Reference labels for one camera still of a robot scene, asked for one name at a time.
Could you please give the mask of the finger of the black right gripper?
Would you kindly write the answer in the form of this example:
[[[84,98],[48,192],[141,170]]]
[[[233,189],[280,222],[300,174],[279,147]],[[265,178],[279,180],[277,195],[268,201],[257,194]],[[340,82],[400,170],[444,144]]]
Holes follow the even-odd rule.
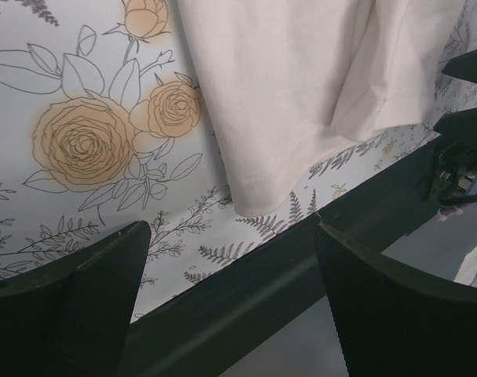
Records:
[[[477,144],[477,108],[446,113],[435,124],[434,131],[465,144]]]
[[[442,69],[442,73],[477,84],[477,49],[451,59]]]

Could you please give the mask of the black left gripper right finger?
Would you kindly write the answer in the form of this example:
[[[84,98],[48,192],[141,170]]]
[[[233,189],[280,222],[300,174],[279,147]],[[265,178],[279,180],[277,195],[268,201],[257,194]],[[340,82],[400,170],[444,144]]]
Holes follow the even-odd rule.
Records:
[[[351,376],[477,376],[477,287],[389,258],[321,223],[317,260]]]

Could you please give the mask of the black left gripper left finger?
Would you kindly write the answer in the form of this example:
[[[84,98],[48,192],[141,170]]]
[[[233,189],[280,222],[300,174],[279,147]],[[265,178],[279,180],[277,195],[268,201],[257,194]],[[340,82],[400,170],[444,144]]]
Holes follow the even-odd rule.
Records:
[[[0,376],[114,376],[151,230],[136,221],[0,281]]]

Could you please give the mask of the white and green t-shirt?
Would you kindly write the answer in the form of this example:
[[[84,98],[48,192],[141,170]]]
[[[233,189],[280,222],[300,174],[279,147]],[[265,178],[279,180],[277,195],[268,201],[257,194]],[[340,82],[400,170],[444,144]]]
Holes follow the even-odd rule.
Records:
[[[274,212],[317,162],[426,121],[461,1],[180,1],[235,211]]]

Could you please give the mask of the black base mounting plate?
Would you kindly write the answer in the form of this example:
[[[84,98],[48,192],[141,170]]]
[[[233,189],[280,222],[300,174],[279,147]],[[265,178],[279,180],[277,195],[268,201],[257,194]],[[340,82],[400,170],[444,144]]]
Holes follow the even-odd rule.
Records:
[[[321,223],[383,254],[431,219],[470,172],[477,172],[477,144],[439,138],[418,149],[134,322],[119,374],[220,374],[327,297],[315,244]]]

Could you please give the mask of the floral patterned table mat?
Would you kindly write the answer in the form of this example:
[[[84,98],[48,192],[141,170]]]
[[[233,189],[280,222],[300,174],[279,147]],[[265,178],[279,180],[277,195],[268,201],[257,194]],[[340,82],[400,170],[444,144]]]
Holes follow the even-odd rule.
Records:
[[[179,2],[0,1],[0,281],[146,221],[140,319],[427,144],[442,115],[477,106],[477,84],[442,73],[477,49],[477,1],[461,1],[426,121],[351,143],[274,212],[241,216]]]

